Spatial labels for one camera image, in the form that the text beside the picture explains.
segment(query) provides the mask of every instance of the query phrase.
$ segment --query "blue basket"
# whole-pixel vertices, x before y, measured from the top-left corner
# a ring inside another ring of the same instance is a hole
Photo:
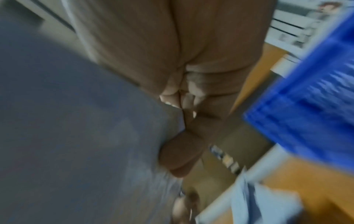
[[[291,153],[354,172],[354,13],[244,117]]]

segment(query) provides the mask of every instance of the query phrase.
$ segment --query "gray cloth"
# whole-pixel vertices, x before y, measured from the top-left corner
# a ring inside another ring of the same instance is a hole
[[[235,224],[290,224],[301,213],[302,204],[296,193],[248,183],[242,172],[233,187],[231,209]]]
[[[169,223],[179,109],[0,20],[0,223]]]

